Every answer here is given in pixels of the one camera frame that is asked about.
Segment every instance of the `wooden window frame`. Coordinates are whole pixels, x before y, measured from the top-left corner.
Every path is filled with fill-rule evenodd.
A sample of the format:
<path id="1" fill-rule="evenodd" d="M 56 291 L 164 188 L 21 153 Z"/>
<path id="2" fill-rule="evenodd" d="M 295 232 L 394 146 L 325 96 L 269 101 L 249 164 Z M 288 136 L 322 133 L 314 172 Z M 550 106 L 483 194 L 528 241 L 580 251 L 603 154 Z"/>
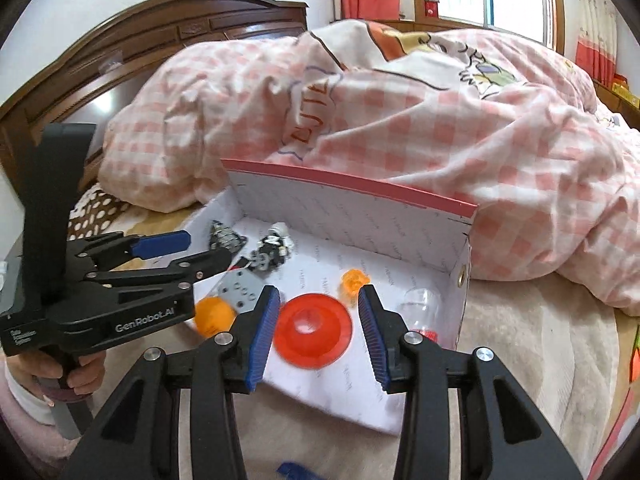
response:
<path id="1" fill-rule="evenodd" d="M 558 54 L 564 56 L 564 0 L 550 0 L 550 15 L 552 18 L 551 47 Z M 424 0 L 414 0 L 415 23 L 425 25 L 428 30 L 448 30 L 451 28 L 483 28 L 477 23 L 467 23 L 459 20 L 443 20 L 431 18 L 424 11 Z"/>

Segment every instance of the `clear plastic cup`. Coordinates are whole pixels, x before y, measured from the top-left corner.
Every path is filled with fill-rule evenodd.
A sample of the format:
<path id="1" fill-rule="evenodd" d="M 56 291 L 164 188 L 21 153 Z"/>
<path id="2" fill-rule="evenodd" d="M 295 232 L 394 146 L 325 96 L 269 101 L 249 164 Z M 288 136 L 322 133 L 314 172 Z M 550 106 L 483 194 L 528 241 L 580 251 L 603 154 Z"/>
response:
<path id="1" fill-rule="evenodd" d="M 430 283 L 427 287 L 408 290 L 397 312 L 409 330 L 419 332 L 437 343 L 438 314 L 441 309 L 442 295 L 438 288 Z"/>

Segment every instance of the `red disc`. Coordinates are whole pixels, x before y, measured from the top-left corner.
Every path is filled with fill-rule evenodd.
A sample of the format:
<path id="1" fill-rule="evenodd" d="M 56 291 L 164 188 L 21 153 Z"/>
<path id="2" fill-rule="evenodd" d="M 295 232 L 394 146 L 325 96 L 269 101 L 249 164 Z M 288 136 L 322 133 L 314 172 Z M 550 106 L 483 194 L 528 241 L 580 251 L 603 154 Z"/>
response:
<path id="1" fill-rule="evenodd" d="M 344 354 L 352 332 L 351 316 L 340 301 L 325 294 L 303 294 L 280 310 L 273 344 L 286 362 L 318 369 Z"/>

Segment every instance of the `sleeve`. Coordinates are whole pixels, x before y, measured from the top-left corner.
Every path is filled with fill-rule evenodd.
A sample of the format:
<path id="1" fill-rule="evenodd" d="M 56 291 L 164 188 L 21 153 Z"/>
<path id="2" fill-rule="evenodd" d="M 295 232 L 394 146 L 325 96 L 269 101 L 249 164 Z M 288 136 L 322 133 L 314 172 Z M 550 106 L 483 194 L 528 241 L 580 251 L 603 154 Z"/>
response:
<path id="1" fill-rule="evenodd" d="M 5 367 L 6 363 L 4 356 L 2 356 L 0 368 Z M 66 440 L 56 431 L 54 426 L 39 422 L 38 420 L 47 420 L 42 413 L 42 405 L 39 402 L 42 402 L 44 406 L 46 403 L 31 396 L 17 383 L 11 386 L 12 380 L 15 383 L 10 373 L 0 369 L 0 415 L 2 420 L 31 466 L 43 478 L 56 478 L 65 465 L 66 459 L 74 450 L 77 441 Z"/>

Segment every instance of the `black and white toy figure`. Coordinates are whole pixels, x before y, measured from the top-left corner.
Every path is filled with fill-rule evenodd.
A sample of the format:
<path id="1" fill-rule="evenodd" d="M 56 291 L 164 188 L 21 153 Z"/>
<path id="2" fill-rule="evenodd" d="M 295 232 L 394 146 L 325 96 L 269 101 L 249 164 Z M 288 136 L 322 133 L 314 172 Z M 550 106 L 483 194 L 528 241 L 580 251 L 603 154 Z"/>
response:
<path id="1" fill-rule="evenodd" d="M 240 236 L 222 222 L 218 222 L 217 220 L 213 221 L 210 231 L 209 249 L 215 250 L 222 247 L 229 250 L 231 254 L 236 254 L 245 244 L 246 236 Z"/>
<path id="2" fill-rule="evenodd" d="M 269 270 L 282 265 L 291 256 L 293 240 L 284 222 L 277 222 L 269 227 L 267 235 L 262 238 L 255 251 L 249 256 L 249 267 L 256 270 Z"/>

